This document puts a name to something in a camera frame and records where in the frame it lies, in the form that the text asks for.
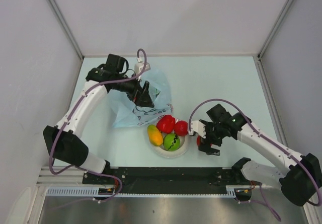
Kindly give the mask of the green fake watermelon ball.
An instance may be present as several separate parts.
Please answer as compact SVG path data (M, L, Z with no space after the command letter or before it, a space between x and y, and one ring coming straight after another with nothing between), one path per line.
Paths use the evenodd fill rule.
M167 134L164 137L164 149L170 152L176 151L181 145L180 138L175 133Z

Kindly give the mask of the red fake bell pepper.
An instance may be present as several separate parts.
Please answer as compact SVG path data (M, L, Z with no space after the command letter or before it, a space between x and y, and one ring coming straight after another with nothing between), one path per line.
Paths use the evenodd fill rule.
M171 115L165 115L163 118L161 118L158 123L156 124L157 129L160 132L169 134L173 131L175 126L176 120Z

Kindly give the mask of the light blue plastic bag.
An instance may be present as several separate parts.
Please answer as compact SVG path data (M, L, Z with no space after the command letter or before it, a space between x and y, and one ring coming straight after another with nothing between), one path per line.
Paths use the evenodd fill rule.
M112 90L108 95L109 106L116 118L113 128L139 127L149 125L173 112L171 87L163 71L152 68L141 76L142 85L149 82L149 95L153 108L137 107L131 103L125 93Z

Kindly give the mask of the yellow green fake mango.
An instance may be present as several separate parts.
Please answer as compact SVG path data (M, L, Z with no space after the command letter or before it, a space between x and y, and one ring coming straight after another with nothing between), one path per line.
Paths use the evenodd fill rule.
M147 134L149 141L154 146L160 146L163 144L163 135L154 125L149 125L147 127Z

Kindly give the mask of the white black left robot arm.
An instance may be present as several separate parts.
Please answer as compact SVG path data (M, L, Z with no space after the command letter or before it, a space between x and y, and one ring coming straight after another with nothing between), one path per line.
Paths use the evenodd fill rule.
M93 111L111 90L125 93L130 102L138 107L154 107L149 95L149 82L140 84L141 75L149 68L147 57L138 55L134 74L128 77L128 60L109 54L105 63L88 72L75 103L55 126L47 125L43 130L52 174L58 175L67 169L53 169L54 161L60 160L69 167L93 174L99 183L104 184L110 180L110 163L89 151L88 146L81 140L82 133Z

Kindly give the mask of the red fake tomato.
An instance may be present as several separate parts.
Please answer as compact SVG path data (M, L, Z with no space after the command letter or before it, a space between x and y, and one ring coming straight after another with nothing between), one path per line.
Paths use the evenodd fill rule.
M200 146L200 144L201 144L201 136L198 136L197 137L197 146Z

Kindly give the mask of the white paper plate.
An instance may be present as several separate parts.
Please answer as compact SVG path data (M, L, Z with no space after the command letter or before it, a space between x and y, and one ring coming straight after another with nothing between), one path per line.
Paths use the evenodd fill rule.
M165 158L176 158L183 155L189 147L187 136L161 132L155 125L147 127L150 146L158 155Z

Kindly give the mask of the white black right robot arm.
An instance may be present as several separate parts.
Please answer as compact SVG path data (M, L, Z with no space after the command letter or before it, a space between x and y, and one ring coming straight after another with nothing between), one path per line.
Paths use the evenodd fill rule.
M224 138L231 137L272 163L272 166L266 166L249 158L240 159L233 166L232 179L235 183L244 184L251 180L272 186L280 189L297 206L309 203L316 194L316 205L321 205L321 168L316 156L311 153L303 155L268 137L241 110L231 115L217 104L207 111L207 115L210 121L190 120L188 123L188 133L198 135L200 151L218 156L220 151L212 146L221 146Z

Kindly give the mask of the red fake apple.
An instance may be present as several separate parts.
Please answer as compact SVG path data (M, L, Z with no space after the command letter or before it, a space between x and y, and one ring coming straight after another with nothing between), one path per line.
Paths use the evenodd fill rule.
M186 136L188 134L188 123L180 120L174 125L174 133L178 136Z

